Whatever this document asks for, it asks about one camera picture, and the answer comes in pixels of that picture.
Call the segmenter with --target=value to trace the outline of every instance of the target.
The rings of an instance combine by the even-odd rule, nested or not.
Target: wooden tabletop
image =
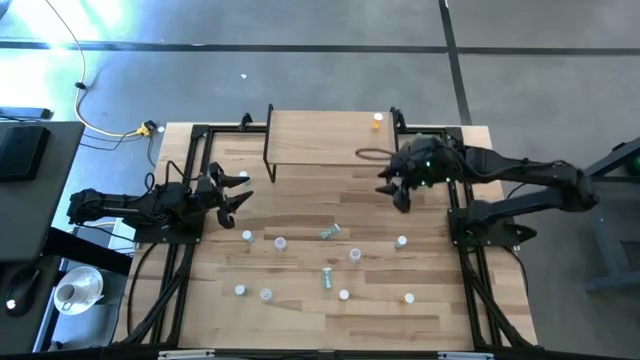
[[[382,117],[376,129],[374,116]],[[274,110],[267,161],[275,165],[375,165],[354,152],[360,148],[394,151],[392,124],[389,112]]]
[[[166,161],[184,164],[191,126],[168,124],[156,178],[164,178]],[[463,127],[463,134],[467,144],[491,147],[487,127]],[[203,241],[196,246],[181,347],[472,349],[459,259],[448,238],[444,186],[420,189],[413,194],[411,213],[401,214],[388,196],[373,191],[381,184],[375,166],[285,166],[272,184],[262,162],[263,144],[262,134],[214,138],[212,161],[229,174],[247,171],[248,188],[255,194],[238,211],[235,229],[221,228],[215,212],[207,217]],[[171,179],[179,180],[175,173]],[[498,182],[476,185],[474,192],[479,199],[503,197]],[[320,232],[334,223],[342,231],[321,240]],[[253,245],[242,240],[243,230],[253,232]],[[409,242],[396,251],[399,235]],[[278,236],[288,241],[284,252],[274,247]],[[146,246],[136,252],[131,274]],[[348,260],[352,248],[363,254],[357,265]],[[497,303],[522,335],[536,343],[518,263],[503,249],[486,250]],[[158,245],[142,267],[133,299],[134,326],[158,296],[166,251],[166,245]],[[324,267],[333,269],[331,290],[322,286]],[[234,294],[238,284],[247,286],[246,296]],[[273,291],[272,303],[260,300],[262,288]],[[339,300],[341,289],[349,290],[349,300]],[[414,304],[400,302],[407,292],[415,295]],[[127,297],[128,290],[116,340],[126,334]],[[489,339],[483,306],[480,314]]]

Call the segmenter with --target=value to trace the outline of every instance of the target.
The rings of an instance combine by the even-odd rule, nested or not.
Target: gray concrete floor
[[[52,2],[81,40],[445,44],[436,0]],[[459,46],[640,46],[634,0],[449,0],[449,6]],[[0,20],[0,40],[70,41],[46,4],[33,0],[13,1]],[[238,121],[244,112],[264,119],[268,103],[316,110],[397,106],[409,123],[460,124],[446,54],[86,54],[91,91],[82,112],[112,131],[149,119]],[[494,147],[505,155],[585,166],[640,134],[640,57],[461,56],[460,62],[473,124],[489,125]],[[4,49],[0,63],[2,104],[48,107],[54,120],[74,120],[77,52]],[[65,226],[66,199],[75,191],[143,191],[150,170],[145,141],[114,152],[81,148],[55,225]],[[638,289],[584,290],[585,280],[605,271],[589,216],[547,211],[518,221],[539,231],[523,245],[522,258],[540,344],[640,357]]]

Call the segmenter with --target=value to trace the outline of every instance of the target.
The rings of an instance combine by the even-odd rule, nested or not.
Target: metal bracket
[[[473,232],[468,225],[469,209],[449,209],[451,242],[458,247],[517,246],[537,235],[537,231],[515,224],[513,218],[500,219],[483,231]]]
[[[464,145],[462,128],[459,126],[444,128],[446,141],[451,146]]]
[[[209,125],[193,125],[191,128],[191,139],[197,139],[209,131]]]
[[[264,161],[264,165],[267,167],[267,173],[269,174],[269,179],[272,183],[276,182],[276,170],[277,165],[269,164],[269,160],[267,160],[267,154],[269,152],[269,129],[271,128],[271,113],[273,112],[273,104],[269,104],[268,113],[267,113],[267,129],[264,134],[264,150],[262,151],[262,161]]]
[[[389,109],[389,112],[393,117],[393,126],[402,132],[407,131],[407,123],[404,121],[402,110],[397,109],[395,106],[392,106],[391,109]]]
[[[239,129],[241,131],[245,131],[245,129],[247,128],[247,124],[253,122],[253,119],[251,118],[251,114],[249,113],[244,113],[244,116],[242,117],[242,120],[240,120],[240,126]]]

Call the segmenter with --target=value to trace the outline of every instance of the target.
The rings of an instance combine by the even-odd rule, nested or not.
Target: white cap
[[[244,295],[247,292],[247,288],[244,285],[236,285],[236,295]]]
[[[351,260],[351,262],[358,262],[361,257],[362,251],[360,251],[360,249],[351,249],[351,251],[349,251],[349,260]]]
[[[416,301],[415,296],[413,296],[412,293],[406,293],[404,294],[404,302],[407,304],[413,304],[413,302]]]
[[[266,302],[273,301],[273,293],[270,289],[264,288],[260,290],[260,298]]]
[[[287,248],[287,240],[285,240],[282,236],[277,237],[273,243],[276,245],[276,249],[278,249],[278,251],[283,251]]]

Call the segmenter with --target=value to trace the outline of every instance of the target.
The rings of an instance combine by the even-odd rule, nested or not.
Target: small white bottle
[[[238,296],[244,296],[247,294],[247,287],[240,284],[240,285],[236,285],[236,295]]]
[[[396,240],[396,249],[402,249],[405,245],[407,245],[407,237],[404,235],[398,236],[398,240]]]
[[[260,290],[260,298],[266,303],[273,302],[273,293],[270,289],[264,288]]]
[[[406,293],[402,297],[402,302],[405,303],[405,304],[413,304],[414,301],[416,301],[416,298],[415,298],[415,296],[413,296],[412,293]]]
[[[240,171],[240,174],[238,174],[238,176],[249,176],[249,174],[246,171]],[[251,180],[247,181],[246,183],[243,183],[242,185],[244,186],[251,185]]]
[[[275,244],[278,251],[284,251],[287,248],[287,240],[285,240],[282,236],[277,237],[273,243]]]
[[[245,230],[242,232],[242,240],[248,242],[249,244],[253,244],[256,239],[253,238],[253,234],[249,230]]]
[[[351,251],[349,251],[349,261],[352,263],[359,263],[360,258],[362,258],[362,251],[360,251],[360,249],[351,249]]]

